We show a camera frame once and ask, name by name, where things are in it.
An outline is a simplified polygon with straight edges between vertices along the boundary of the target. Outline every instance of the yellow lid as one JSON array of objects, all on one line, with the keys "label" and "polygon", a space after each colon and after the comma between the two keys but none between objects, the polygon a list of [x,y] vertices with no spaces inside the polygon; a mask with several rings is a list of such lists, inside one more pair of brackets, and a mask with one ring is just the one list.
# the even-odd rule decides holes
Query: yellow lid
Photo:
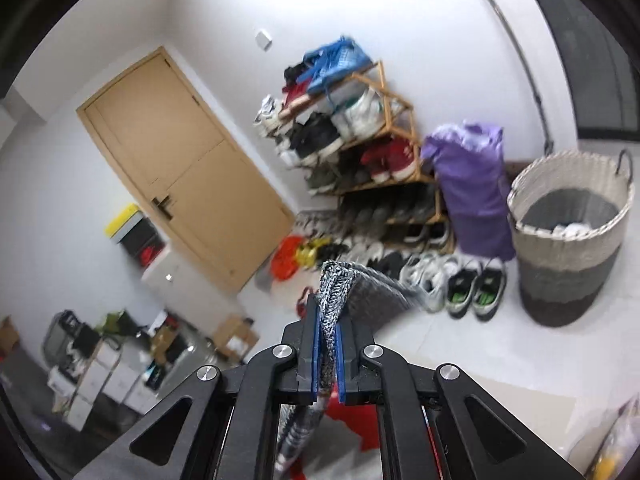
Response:
[{"label": "yellow lid", "polygon": [[135,215],[138,211],[140,211],[138,204],[131,203],[128,206],[126,206],[126,208],[124,208],[121,211],[121,213],[118,216],[116,216],[116,218],[111,220],[111,222],[109,222],[109,225],[107,225],[107,227],[104,228],[105,234],[109,238],[113,237],[113,235],[116,234],[118,229],[120,229],[124,224],[126,224],[127,220],[129,220],[129,218]]}]

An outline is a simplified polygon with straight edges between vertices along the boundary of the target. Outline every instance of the metal bolt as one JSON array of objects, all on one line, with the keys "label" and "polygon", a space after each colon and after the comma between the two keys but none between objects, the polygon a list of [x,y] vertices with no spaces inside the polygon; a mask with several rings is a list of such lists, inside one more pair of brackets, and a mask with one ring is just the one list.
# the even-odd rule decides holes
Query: metal bolt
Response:
[{"label": "metal bolt", "polygon": [[460,370],[458,370],[454,365],[444,365],[440,369],[440,375],[443,379],[452,381],[453,379],[460,377]]},{"label": "metal bolt", "polygon": [[383,354],[384,350],[382,346],[378,345],[369,345],[365,346],[364,355],[366,355],[369,359],[375,359],[376,357],[380,357]]},{"label": "metal bolt", "polygon": [[198,371],[196,372],[196,375],[201,381],[210,381],[217,374],[218,374],[218,371],[216,370],[216,367],[210,366],[210,365],[201,366],[200,368],[198,368]]},{"label": "metal bolt", "polygon": [[273,355],[275,355],[278,359],[289,357],[292,353],[293,348],[291,348],[289,345],[278,345],[273,348]]}]

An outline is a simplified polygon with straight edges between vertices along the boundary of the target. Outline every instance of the purple bag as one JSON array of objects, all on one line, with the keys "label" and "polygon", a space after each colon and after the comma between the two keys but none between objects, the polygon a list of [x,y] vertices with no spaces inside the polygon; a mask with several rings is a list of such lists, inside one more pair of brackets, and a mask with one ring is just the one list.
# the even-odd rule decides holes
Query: purple bag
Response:
[{"label": "purple bag", "polygon": [[502,128],[445,124],[425,137],[422,160],[431,159],[460,248],[485,258],[515,256],[508,220],[510,186],[504,174]]}]

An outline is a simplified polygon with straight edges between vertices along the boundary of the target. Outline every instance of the woven basket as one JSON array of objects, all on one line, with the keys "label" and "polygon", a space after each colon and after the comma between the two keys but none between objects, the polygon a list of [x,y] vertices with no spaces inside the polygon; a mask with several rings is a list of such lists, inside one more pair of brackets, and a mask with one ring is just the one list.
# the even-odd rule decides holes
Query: woven basket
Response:
[{"label": "woven basket", "polygon": [[[620,171],[622,156],[629,171]],[[520,295],[537,322],[562,326],[591,306],[625,237],[634,200],[633,163],[561,152],[536,160],[514,181],[507,204],[520,270]],[[582,234],[553,233],[574,222]]]}]

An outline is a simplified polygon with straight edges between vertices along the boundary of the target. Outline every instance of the white wall switch plate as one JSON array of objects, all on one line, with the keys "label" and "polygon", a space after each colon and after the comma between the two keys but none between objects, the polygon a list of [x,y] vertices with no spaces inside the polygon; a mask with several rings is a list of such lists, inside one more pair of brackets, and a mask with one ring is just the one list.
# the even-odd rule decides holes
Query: white wall switch plate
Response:
[{"label": "white wall switch plate", "polygon": [[266,30],[260,29],[255,35],[255,43],[266,52],[271,46],[271,36]]}]

